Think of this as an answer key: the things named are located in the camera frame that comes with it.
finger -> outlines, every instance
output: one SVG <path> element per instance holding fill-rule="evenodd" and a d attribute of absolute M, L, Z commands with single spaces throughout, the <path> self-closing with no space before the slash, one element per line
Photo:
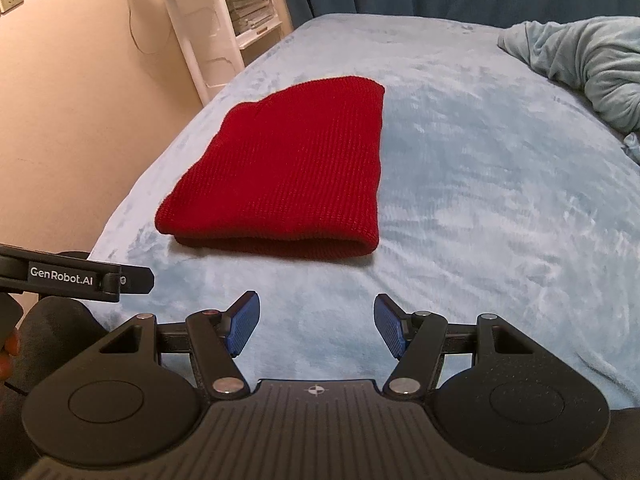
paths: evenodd
<path fill-rule="evenodd" d="M 7 352 L 0 352 L 0 382 L 7 380 L 14 371 L 11 357 Z"/>
<path fill-rule="evenodd" d="M 18 336 L 18 331 L 15 328 L 4 342 L 4 350 L 9 355 L 18 355 L 20 352 L 20 336 Z"/>

folded red sweater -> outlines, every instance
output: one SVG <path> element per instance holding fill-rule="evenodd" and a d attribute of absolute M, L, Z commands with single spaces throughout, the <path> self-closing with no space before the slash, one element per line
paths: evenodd
<path fill-rule="evenodd" d="M 385 89 L 347 76 L 240 103 L 156 213 L 187 246 L 336 259 L 378 246 Z"/>

bed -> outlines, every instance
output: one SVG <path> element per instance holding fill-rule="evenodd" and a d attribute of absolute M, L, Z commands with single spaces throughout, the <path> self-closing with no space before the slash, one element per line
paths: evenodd
<path fill-rule="evenodd" d="M 375 296 L 473 323 L 493 312 L 593 381 L 612 408 L 640 406 L 640 169 L 584 99 L 501 51 L 498 29 L 431 18 L 311 20 L 237 76 L 142 175 L 91 258 L 151 267 L 148 296 L 89 303 L 114 328 L 228 307 L 258 292 L 261 319 L 236 359 L 260 378 L 375 378 L 396 364 Z M 343 262 L 188 249 L 154 214 L 225 113 L 306 80 L 361 75 L 386 88 L 380 245 Z M 188 374 L 188 363 L 165 360 Z M 468 366 L 447 359 L 443 378 Z"/>

wall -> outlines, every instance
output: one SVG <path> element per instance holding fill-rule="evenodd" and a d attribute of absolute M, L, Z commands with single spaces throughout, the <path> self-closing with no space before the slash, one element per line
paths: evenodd
<path fill-rule="evenodd" d="M 161 51 L 137 51 L 127 0 L 25 0 L 0 16 L 0 243 L 90 250 L 200 110 L 163 0 L 132 0 L 132 25 Z"/>

silver bolt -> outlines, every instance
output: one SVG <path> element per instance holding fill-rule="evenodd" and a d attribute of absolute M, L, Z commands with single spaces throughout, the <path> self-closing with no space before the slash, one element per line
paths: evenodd
<path fill-rule="evenodd" d="M 389 389 L 400 395 L 411 395 L 420 389 L 420 383 L 409 377 L 400 377 L 389 383 Z"/>
<path fill-rule="evenodd" d="M 213 389 L 219 394 L 236 394 L 244 388 L 244 383 L 235 377 L 222 377 L 213 383 Z"/>

